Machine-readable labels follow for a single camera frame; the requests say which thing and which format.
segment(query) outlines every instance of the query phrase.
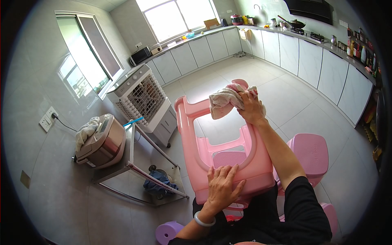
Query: pink towel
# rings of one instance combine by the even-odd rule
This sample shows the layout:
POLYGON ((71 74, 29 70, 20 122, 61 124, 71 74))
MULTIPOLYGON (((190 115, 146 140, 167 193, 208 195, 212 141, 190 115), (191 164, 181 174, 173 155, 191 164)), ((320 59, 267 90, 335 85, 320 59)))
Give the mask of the pink towel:
MULTIPOLYGON (((247 89, 254 98, 257 98, 257 87, 252 86, 247 89)), ((237 109, 244 109, 244 103, 238 92, 245 92, 241 85, 231 83, 226 85, 224 89, 219 90, 209 96, 210 112, 214 120, 222 118, 229 114, 235 107, 237 109)), ((263 105, 263 114, 265 116, 265 106, 263 105)))

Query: blue handle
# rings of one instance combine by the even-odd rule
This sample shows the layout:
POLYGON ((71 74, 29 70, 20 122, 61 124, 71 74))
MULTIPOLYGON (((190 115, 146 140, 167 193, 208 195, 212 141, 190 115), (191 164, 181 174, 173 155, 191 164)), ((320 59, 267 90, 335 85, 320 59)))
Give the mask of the blue handle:
POLYGON ((132 123, 134 123, 134 122, 140 121, 140 120, 142 120, 143 118, 144 118, 144 116, 142 116, 142 117, 140 117, 140 118, 138 118, 138 119, 136 119, 136 120, 130 121, 129 123, 124 124, 123 127, 128 126, 129 124, 132 124, 132 123))

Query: range hood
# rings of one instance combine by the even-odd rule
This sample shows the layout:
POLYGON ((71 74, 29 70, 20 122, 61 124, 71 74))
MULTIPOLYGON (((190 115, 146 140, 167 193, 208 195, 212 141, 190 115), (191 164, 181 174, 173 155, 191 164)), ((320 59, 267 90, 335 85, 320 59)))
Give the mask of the range hood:
POLYGON ((284 0, 290 14, 299 15, 333 25, 333 8, 324 0, 284 0))

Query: wok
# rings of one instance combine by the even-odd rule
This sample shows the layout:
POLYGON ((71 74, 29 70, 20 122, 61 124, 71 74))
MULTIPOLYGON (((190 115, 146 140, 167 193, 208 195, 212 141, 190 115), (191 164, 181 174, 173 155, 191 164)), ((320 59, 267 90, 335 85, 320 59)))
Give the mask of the wok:
POLYGON ((301 28, 303 28, 303 27, 306 25, 306 23, 304 24, 304 23, 302 23, 302 22, 300 22, 300 21, 298 21, 298 20, 287 21, 287 20, 283 19, 283 18, 282 18, 281 16, 279 16, 279 15, 278 15, 278 17, 281 18, 282 20, 284 20, 285 22, 287 22, 290 26, 292 26, 292 27, 294 27, 294 28, 299 28, 299 29, 301 29, 301 28))

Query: air cooler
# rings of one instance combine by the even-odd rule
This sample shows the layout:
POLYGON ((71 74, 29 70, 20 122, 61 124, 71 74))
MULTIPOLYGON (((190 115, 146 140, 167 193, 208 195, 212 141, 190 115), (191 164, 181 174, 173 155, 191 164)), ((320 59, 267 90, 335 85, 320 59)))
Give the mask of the air cooler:
POLYGON ((170 136, 177 127, 176 113, 169 99, 146 64, 132 68, 107 93, 109 100, 130 122, 139 127, 158 145, 170 147, 170 136))

